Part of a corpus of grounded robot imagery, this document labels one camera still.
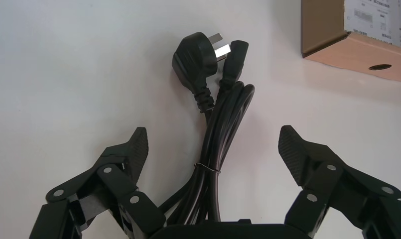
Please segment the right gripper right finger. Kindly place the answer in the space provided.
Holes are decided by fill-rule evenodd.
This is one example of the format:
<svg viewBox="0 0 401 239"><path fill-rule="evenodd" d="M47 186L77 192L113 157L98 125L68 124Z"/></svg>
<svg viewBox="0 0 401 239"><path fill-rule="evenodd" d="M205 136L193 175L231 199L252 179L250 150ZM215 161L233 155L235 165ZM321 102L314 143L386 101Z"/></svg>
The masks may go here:
<svg viewBox="0 0 401 239"><path fill-rule="evenodd" d="M333 208L366 239L401 239L401 191L347 165L328 146L304 140L290 125L280 130L278 151L302 188L285 224L313 238Z"/></svg>

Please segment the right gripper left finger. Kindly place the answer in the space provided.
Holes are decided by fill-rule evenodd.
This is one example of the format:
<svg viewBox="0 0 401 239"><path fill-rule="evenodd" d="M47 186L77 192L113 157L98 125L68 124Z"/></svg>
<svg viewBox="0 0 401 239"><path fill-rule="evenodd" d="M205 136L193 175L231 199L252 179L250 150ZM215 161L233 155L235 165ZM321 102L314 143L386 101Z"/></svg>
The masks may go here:
<svg viewBox="0 0 401 239"><path fill-rule="evenodd" d="M137 186L147 155L144 127L136 128L129 141L107 147L90 169L46 194L30 237L80 239L105 211L127 237L151 237L163 227L165 216Z"/></svg>

